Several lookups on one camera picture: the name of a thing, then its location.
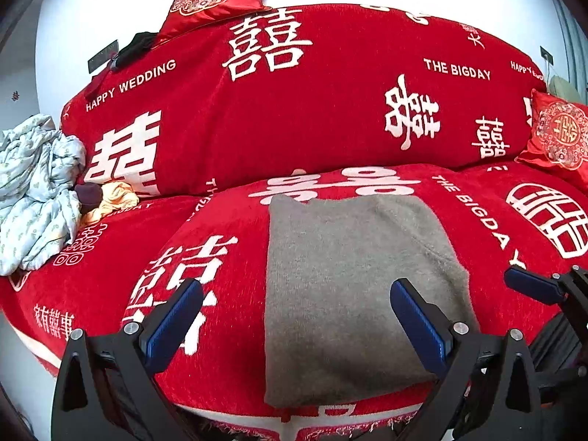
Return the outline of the grey knitted sweater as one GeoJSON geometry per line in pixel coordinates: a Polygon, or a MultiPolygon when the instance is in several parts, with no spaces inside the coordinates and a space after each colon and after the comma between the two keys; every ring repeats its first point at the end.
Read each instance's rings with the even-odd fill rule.
{"type": "Polygon", "coordinates": [[[339,404],[429,379],[390,304],[399,278],[451,320],[474,325],[469,273],[415,196],[269,206],[264,399],[339,404]]]}

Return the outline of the red embroidered cushion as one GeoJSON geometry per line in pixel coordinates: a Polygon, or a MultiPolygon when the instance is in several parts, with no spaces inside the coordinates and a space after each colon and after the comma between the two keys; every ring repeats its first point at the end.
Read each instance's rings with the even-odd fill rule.
{"type": "Polygon", "coordinates": [[[164,43],[197,28],[264,9],[263,0],[173,0],[155,40],[164,43]]]}
{"type": "Polygon", "coordinates": [[[584,194],[588,184],[586,105],[552,94],[531,93],[531,136],[515,159],[557,176],[584,194]]]}

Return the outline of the orange cloth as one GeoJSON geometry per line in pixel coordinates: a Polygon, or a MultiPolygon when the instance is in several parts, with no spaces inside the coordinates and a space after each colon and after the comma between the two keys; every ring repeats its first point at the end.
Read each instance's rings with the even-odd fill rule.
{"type": "Polygon", "coordinates": [[[116,211],[134,208],[140,202],[140,198],[135,194],[133,187],[126,182],[111,181],[101,186],[103,201],[97,209],[82,215],[82,227],[95,225],[106,216],[116,211]]]}

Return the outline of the dark maroon cloth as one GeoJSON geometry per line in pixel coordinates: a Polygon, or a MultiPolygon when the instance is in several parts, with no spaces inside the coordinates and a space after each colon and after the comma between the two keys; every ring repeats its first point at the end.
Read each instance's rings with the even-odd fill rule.
{"type": "Polygon", "coordinates": [[[80,202],[82,215],[97,209],[103,201],[103,190],[100,184],[92,182],[81,183],[77,184],[74,190],[80,202]]]}

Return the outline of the light patterned crumpled blanket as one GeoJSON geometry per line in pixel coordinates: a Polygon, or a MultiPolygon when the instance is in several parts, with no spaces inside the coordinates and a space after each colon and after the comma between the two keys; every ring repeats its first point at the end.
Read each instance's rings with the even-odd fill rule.
{"type": "Polygon", "coordinates": [[[34,271],[74,242],[86,165],[81,140],[33,115],[1,132],[1,274],[34,271]]]}

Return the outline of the black garment on sofa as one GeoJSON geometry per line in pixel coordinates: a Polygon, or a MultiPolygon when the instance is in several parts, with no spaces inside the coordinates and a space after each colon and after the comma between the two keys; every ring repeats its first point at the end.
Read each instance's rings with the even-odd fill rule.
{"type": "Polygon", "coordinates": [[[140,59],[151,49],[152,46],[154,46],[155,39],[157,39],[157,33],[137,33],[133,36],[130,43],[124,46],[114,57],[112,57],[110,69],[112,71],[119,71],[132,64],[137,59],[140,59]]]}

